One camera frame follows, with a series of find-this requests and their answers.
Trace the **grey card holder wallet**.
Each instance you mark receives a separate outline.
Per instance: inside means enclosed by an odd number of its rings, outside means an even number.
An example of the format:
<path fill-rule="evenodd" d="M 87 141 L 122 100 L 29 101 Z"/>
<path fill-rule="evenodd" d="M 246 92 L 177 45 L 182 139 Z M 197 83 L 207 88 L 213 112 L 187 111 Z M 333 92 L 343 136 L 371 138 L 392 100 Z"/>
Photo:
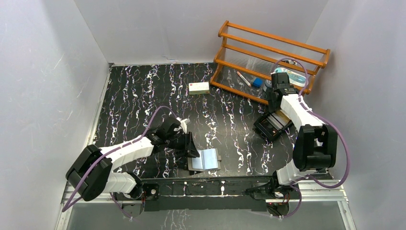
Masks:
<path fill-rule="evenodd" d="M 188 170 L 208 172 L 221 170 L 221 156 L 218 149 L 198 149 L 199 157 L 187 158 Z"/>

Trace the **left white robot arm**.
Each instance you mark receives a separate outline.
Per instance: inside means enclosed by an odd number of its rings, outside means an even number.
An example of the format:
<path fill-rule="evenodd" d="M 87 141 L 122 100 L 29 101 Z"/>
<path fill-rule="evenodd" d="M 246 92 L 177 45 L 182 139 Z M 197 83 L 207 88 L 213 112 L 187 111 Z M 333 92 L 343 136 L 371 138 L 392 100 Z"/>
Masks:
<path fill-rule="evenodd" d="M 161 126 L 147 129 L 144 136 L 109 147 L 86 146 L 66 173 L 66 180 L 84 201 L 92 201 L 102 193 L 122 193 L 130 199 L 146 194 L 144 182 L 134 173 L 116 169 L 147 158 L 164 149 L 173 149 L 181 156 L 200 156 L 187 130 L 188 118 L 169 117 Z"/>

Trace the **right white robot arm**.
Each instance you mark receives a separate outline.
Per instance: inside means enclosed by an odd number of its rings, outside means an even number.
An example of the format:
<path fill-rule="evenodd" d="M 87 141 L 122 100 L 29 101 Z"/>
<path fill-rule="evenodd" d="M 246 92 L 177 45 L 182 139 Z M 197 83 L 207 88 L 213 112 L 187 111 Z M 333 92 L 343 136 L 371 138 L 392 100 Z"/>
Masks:
<path fill-rule="evenodd" d="M 335 165 L 338 134 L 332 126 L 311 114 L 299 90 L 290 83 L 288 73 L 272 73 L 271 87 L 266 93 L 269 121 L 274 124 L 290 122 L 298 131 L 292 159 L 276 170 L 270 181 L 270 194 L 283 198 L 291 183 Z"/>

